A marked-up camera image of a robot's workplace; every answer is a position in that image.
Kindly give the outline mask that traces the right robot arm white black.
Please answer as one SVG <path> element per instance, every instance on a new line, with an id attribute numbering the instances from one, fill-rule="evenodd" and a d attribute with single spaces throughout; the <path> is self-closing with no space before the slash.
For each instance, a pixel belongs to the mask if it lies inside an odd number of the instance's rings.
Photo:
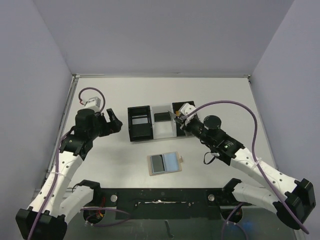
<path id="1" fill-rule="evenodd" d="M 258 159 L 255 151 L 221 129 L 221 119 L 215 115 L 200 121 L 196 116 L 174 116 L 182 131 L 199 139 L 208 147 L 215 159 L 224 162 L 263 186 L 246 185 L 239 179 L 222 192 L 223 200 L 230 205 L 238 202 L 264 208 L 277 215 L 281 222 L 294 230 L 306 231 L 305 220 L 316 206 L 313 184 L 307 180 L 290 177 Z"/>

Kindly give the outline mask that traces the black white card tray organizer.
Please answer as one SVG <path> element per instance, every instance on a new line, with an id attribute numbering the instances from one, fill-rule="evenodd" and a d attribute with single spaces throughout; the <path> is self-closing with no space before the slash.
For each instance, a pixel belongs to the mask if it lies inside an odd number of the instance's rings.
<path id="1" fill-rule="evenodd" d="M 186 134 L 170 116 L 178 114 L 185 104 L 173 102 L 161 105 L 134 106 L 127 109 L 128 133 L 131 142 L 182 138 Z"/>

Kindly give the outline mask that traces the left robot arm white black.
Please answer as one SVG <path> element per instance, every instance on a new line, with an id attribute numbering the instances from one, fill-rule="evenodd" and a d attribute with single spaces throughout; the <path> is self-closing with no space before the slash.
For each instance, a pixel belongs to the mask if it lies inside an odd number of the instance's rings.
<path id="1" fill-rule="evenodd" d="M 26 209 L 19 209 L 15 220 L 25 240 L 62 240 L 70 220 L 87 204 L 94 207 L 103 202 L 100 183 L 80 182 L 67 198 L 65 192 L 93 148 L 96 138 L 120 132 L 123 123 L 111 108 L 106 110 L 109 121 L 100 111 L 80 109 L 75 125 L 63 135 L 55 154 L 55 166 L 38 195 Z"/>

